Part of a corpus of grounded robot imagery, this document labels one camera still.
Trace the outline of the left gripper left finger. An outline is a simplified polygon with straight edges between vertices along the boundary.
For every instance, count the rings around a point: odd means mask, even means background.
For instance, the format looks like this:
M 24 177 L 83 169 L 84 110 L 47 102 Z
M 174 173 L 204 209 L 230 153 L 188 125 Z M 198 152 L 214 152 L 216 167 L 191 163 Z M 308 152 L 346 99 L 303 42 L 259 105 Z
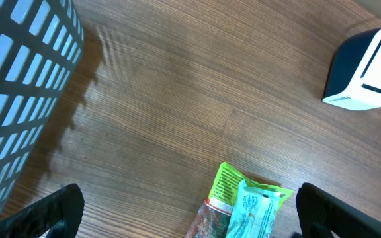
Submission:
M 0 238 L 75 237 L 85 201 L 77 184 L 69 184 L 0 221 Z

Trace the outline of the teal packet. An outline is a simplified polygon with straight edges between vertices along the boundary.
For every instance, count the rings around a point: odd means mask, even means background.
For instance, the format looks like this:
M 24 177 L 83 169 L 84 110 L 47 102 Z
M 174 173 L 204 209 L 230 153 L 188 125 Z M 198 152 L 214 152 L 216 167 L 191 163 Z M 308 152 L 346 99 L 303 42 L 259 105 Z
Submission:
M 238 185 L 226 238 L 269 238 L 280 203 L 280 192 Z

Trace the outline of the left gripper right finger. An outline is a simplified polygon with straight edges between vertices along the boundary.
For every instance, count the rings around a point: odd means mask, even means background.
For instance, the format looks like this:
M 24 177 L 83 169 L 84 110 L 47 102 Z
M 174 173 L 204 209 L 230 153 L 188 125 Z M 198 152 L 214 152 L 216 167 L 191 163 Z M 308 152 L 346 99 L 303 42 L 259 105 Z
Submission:
M 381 222 L 322 189 L 304 183 L 296 195 L 302 238 L 381 238 Z

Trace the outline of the green snack bag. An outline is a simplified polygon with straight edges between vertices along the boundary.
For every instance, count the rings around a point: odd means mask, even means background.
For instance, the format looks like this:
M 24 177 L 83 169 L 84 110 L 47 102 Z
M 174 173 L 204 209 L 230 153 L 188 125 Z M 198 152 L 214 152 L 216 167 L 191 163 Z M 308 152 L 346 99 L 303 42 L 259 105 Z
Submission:
M 198 210 L 186 237 L 226 237 L 239 183 L 245 180 L 250 187 L 280 192 L 278 210 L 293 191 L 273 184 L 252 180 L 227 162 L 221 163 L 207 199 Z

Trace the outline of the grey plastic shopping basket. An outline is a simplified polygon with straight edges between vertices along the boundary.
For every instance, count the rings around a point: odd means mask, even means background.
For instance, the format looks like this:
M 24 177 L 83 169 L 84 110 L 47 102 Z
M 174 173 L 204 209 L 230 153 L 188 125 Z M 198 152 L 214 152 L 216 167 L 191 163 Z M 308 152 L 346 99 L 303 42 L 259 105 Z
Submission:
M 72 0 L 0 0 L 0 214 L 83 47 Z

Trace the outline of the white barcode scanner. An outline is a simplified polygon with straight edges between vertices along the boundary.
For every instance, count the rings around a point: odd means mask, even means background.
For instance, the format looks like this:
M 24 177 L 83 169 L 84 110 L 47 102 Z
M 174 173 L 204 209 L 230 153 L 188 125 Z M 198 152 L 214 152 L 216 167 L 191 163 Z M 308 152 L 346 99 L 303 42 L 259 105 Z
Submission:
M 322 101 L 354 111 L 381 107 L 381 28 L 356 34 L 340 45 Z

